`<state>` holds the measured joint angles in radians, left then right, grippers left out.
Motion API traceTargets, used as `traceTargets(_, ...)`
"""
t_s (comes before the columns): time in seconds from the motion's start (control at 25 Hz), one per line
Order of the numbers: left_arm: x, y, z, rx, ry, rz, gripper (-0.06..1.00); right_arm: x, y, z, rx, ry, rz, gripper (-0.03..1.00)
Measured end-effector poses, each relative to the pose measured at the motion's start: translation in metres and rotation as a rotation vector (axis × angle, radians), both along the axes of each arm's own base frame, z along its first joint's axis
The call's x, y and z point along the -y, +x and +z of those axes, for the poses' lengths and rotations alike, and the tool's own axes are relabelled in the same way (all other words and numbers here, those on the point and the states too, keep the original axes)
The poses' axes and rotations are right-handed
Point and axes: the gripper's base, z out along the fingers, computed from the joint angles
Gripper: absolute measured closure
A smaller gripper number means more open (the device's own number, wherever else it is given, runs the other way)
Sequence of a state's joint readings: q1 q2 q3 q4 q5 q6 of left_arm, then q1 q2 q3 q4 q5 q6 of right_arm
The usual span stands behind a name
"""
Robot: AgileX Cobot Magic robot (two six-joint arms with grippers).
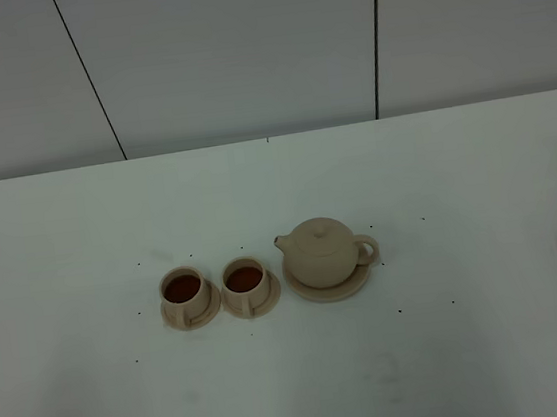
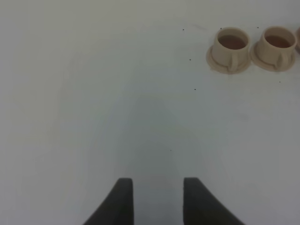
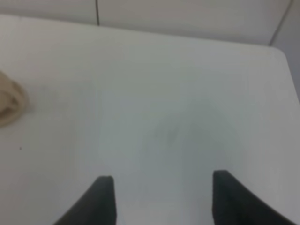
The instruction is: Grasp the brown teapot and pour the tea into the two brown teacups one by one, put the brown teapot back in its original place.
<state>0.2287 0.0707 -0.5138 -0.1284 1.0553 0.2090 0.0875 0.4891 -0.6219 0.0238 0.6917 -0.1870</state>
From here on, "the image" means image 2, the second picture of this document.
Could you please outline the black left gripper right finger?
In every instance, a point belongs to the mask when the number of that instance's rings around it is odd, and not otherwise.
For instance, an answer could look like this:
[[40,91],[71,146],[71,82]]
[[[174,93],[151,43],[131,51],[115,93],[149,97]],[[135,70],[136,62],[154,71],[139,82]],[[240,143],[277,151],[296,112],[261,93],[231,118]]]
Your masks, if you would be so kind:
[[183,181],[183,222],[185,225],[242,225],[198,178]]

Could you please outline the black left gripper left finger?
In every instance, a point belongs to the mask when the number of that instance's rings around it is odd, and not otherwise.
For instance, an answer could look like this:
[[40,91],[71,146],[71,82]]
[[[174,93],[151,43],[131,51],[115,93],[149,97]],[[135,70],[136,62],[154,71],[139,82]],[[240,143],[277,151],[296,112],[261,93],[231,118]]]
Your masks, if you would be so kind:
[[131,178],[120,178],[86,225],[133,225],[134,194]]

